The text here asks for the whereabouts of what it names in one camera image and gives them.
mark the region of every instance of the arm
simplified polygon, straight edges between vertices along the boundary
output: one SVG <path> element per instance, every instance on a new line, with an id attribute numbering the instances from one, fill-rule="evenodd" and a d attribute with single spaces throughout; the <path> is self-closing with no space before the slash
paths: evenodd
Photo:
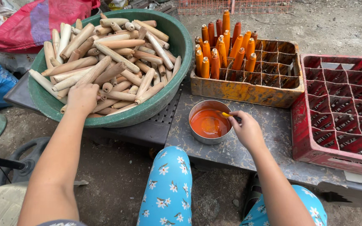
<path id="1" fill-rule="evenodd" d="M 96 107 L 98 85 L 73 86 L 68 107 L 37 162 L 27 187 L 18 226 L 51 220 L 79 220 L 74 180 L 87 115 Z"/>
<path id="2" fill-rule="evenodd" d="M 313 226 L 314 221 L 265 145 L 261 128 L 255 119 L 243 112 L 242 126 L 230 116 L 239 141 L 248 149 L 258 171 L 269 223 L 273 226 Z"/>

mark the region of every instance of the blue floral pants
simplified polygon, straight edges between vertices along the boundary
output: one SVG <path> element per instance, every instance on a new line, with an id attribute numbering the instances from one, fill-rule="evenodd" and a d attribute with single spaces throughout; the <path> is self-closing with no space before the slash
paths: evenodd
<path id="1" fill-rule="evenodd" d="M 294 190 L 314 219 L 316 226 L 326 226 L 327 216 L 319 199 L 306 188 Z M 161 150 L 150 169 L 138 214 L 137 226 L 192 224 L 192 174 L 187 153 L 179 147 Z M 255 203 L 240 226 L 268 226 L 263 196 Z"/>

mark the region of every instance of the orange wire mesh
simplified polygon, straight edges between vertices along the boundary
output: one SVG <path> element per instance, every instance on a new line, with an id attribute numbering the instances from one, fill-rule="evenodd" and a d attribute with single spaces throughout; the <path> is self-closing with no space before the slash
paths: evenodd
<path id="1" fill-rule="evenodd" d="M 288 13 L 294 0 L 178 0 L 181 15 Z"/>

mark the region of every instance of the red sack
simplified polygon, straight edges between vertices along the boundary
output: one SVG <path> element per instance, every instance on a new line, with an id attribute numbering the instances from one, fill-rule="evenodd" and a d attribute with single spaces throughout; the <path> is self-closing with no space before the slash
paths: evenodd
<path id="1" fill-rule="evenodd" d="M 14 13 L 0 26 L 0 52 L 36 54 L 51 31 L 61 23 L 73 24 L 77 18 L 90 17 L 99 0 L 36 0 Z"/>

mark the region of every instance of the red plastic crate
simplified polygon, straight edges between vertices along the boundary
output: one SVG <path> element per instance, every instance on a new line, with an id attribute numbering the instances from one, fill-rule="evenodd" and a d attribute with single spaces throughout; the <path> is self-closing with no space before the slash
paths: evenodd
<path id="1" fill-rule="evenodd" d="M 362 57 L 301 54 L 293 158 L 362 174 Z"/>

